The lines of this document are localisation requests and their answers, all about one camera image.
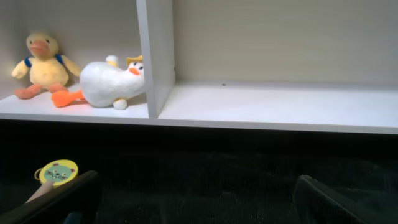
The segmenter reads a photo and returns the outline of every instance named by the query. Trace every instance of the plush toy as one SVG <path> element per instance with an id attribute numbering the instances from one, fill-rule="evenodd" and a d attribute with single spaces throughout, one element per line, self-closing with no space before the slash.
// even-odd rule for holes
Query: plush toy
<path id="1" fill-rule="evenodd" d="M 18 89 L 14 94 L 20 99 L 29 99 L 47 89 L 51 93 L 64 90 L 64 85 L 69 76 L 64 66 L 72 74 L 79 76 L 80 69 L 69 58 L 58 54 L 57 41 L 45 34 L 32 34 L 26 39 L 26 44 L 33 57 L 27 57 L 18 63 L 12 76 L 22 78 L 30 69 L 30 81 L 33 83 L 28 88 Z"/>
<path id="2" fill-rule="evenodd" d="M 127 99 L 144 92 L 144 67 L 142 56 L 127 58 L 127 70 L 117 67 L 118 58 L 108 56 L 107 62 L 91 62 L 80 75 L 81 90 L 75 93 L 58 91 L 52 95 L 56 107 L 85 99 L 95 107 L 113 105 L 115 109 L 127 108 Z"/>

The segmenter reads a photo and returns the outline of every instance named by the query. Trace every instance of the cat face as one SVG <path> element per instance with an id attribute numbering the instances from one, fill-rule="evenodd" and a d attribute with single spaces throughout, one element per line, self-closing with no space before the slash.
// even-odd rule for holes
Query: cat face
<path id="1" fill-rule="evenodd" d="M 52 167 L 48 168 L 45 171 L 44 177 L 47 180 L 53 180 L 54 182 L 60 182 L 60 181 L 68 179 L 74 171 L 75 171 L 74 169 L 54 163 L 52 165 Z"/>

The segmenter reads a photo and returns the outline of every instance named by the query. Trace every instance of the yellow round object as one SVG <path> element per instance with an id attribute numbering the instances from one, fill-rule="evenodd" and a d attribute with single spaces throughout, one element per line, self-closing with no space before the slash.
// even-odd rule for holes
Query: yellow round object
<path id="1" fill-rule="evenodd" d="M 58 187 L 77 177 L 78 171 L 78 167 L 73 161 L 60 159 L 45 165 L 40 171 L 39 180 L 41 184 L 47 180 L 53 180 L 53 186 Z"/>

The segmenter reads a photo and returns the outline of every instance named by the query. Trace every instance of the white shelf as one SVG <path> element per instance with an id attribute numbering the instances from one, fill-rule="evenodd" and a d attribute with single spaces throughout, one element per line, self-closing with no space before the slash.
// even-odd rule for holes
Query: white shelf
<path id="1" fill-rule="evenodd" d="M 398 134 L 398 89 L 221 84 L 177 84 L 159 119 L 223 128 Z"/>
<path id="2" fill-rule="evenodd" d="M 75 91 L 79 86 L 69 89 Z M 94 108 L 88 103 L 56 108 L 49 92 L 29 100 L 20 100 L 15 95 L 0 100 L 0 119 L 146 124 L 145 120 L 148 118 L 145 95 L 129 100 L 126 110 L 116 110 L 113 107 Z"/>

